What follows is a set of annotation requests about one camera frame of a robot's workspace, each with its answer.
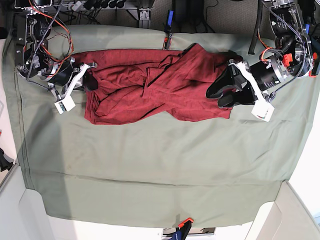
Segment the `red long-sleeve T-shirt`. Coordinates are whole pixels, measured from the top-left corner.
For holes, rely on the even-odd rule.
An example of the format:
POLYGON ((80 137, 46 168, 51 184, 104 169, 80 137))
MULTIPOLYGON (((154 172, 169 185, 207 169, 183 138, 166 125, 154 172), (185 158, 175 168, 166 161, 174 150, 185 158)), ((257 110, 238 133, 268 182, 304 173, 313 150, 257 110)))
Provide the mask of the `red long-sleeve T-shirt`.
POLYGON ((84 117, 94 125, 124 125, 167 112, 180 121, 230 117, 206 91, 221 76, 234 52, 212 53, 195 43, 185 50, 107 49, 80 52, 77 63, 97 89, 87 92, 84 117))

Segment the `orange black clamp right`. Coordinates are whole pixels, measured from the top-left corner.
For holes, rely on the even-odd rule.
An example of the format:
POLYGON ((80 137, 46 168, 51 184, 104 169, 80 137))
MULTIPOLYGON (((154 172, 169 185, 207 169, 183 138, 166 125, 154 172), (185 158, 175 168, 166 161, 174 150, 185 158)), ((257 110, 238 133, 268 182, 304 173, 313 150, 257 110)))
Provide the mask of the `orange black clamp right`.
POLYGON ((313 68, 309 72, 311 78, 315 78, 320 73, 320 55, 316 52, 313 53, 313 68))

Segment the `orange black clamp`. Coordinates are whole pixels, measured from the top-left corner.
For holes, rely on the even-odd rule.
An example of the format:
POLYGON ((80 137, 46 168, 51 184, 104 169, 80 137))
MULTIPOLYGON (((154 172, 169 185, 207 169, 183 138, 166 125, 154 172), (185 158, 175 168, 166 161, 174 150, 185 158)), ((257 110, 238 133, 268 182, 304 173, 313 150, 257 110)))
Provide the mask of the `orange black clamp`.
POLYGON ((313 68, 309 72, 311 78, 315 78, 320 73, 320 55, 316 52, 313 53, 313 68))
POLYGON ((182 221, 178 227, 175 228, 175 232, 172 234, 171 240, 185 240, 192 228, 193 222, 194 220, 191 217, 182 221))
POLYGON ((164 38, 164 42, 163 42, 163 46, 162 46, 163 50, 166 50, 166 51, 170 50, 171 42, 172 42, 172 36, 173 36, 173 34, 170 32, 164 38))

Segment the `white power strip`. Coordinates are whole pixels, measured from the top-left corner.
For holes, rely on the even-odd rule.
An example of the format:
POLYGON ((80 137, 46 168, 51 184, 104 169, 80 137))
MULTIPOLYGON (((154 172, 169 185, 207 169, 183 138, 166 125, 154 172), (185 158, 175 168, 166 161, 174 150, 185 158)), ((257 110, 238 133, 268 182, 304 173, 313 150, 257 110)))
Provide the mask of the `white power strip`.
POLYGON ((83 0, 66 1, 62 4, 62 7, 68 11, 80 12, 83 10, 84 3, 85 2, 83 0))

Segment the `orange black clamp top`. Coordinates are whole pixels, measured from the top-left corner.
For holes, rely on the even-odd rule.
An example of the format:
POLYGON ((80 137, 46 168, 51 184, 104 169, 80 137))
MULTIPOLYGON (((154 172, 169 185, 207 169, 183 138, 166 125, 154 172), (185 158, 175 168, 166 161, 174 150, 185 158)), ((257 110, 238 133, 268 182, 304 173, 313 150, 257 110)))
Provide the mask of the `orange black clamp top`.
POLYGON ((172 42, 172 36, 173 36, 173 34, 170 32, 164 38, 164 42, 163 42, 163 46, 162 46, 163 50, 166 50, 166 51, 170 50, 171 42, 172 42))

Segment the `green table cloth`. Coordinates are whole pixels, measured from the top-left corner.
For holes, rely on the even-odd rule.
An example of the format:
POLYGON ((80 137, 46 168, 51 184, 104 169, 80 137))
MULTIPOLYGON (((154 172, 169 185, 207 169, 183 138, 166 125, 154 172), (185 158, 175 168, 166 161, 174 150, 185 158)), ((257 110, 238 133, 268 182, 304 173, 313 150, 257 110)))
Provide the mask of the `green table cloth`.
POLYGON ((251 222, 292 175, 313 126, 319 78, 296 79, 272 102, 269 122, 251 106, 229 119, 179 121, 162 112, 126 125, 93 125, 85 95, 58 113, 50 92, 15 73, 14 44, 2 54, 8 115, 26 188, 49 216, 169 228, 251 222))

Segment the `white bin right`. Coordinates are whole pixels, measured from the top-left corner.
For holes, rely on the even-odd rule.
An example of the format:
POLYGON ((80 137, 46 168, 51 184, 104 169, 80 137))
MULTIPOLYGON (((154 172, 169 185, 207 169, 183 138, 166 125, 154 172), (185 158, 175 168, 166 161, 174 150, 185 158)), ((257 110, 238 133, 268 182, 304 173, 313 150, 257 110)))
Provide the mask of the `white bin right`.
POLYGON ((247 240, 318 240, 320 227, 291 184, 283 181, 274 201, 264 203, 247 240))

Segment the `white bin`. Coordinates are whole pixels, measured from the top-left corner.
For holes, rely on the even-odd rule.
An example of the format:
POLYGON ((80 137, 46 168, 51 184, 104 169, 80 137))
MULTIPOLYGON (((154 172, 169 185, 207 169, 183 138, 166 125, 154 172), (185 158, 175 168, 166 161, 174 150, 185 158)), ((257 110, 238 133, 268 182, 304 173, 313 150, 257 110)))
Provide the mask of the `white bin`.
POLYGON ((247 240, 318 240, 320 227, 291 184, 283 181, 274 201, 264 203, 247 240))
POLYGON ((27 189, 18 164, 0 183, 0 238, 54 240, 41 195, 27 189))

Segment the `orange black clamp bottom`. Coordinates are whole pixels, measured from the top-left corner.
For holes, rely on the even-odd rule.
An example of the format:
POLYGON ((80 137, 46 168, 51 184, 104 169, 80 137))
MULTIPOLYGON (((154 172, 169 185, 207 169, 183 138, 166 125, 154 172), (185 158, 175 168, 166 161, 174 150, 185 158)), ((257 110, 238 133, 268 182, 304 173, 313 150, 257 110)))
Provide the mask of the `orange black clamp bottom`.
POLYGON ((185 240, 192 228, 193 222, 194 220, 191 217, 182 221, 178 227, 175 228, 175 232, 172 234, 171 240, 185 240))

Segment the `white bin left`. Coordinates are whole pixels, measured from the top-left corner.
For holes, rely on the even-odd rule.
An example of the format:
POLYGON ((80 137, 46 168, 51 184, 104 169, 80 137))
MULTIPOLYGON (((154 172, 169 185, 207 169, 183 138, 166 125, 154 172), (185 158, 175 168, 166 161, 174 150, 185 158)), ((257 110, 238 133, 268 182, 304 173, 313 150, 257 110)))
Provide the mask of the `white bin left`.
POLYGON ((54 240, 41 195, 27 189, 18 164, 0 183, 0 238, 54 240))

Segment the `metal table leg bracket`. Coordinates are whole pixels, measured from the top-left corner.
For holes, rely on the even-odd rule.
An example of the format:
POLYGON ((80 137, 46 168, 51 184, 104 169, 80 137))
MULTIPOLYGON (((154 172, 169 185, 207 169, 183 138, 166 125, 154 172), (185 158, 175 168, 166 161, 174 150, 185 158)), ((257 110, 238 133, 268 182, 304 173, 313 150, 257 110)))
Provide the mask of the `metal table leg bracket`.
POLYGON ((141 29, 151 28, 151 9, 128 9, 127 12, 137 21, 137 27, 141 29))

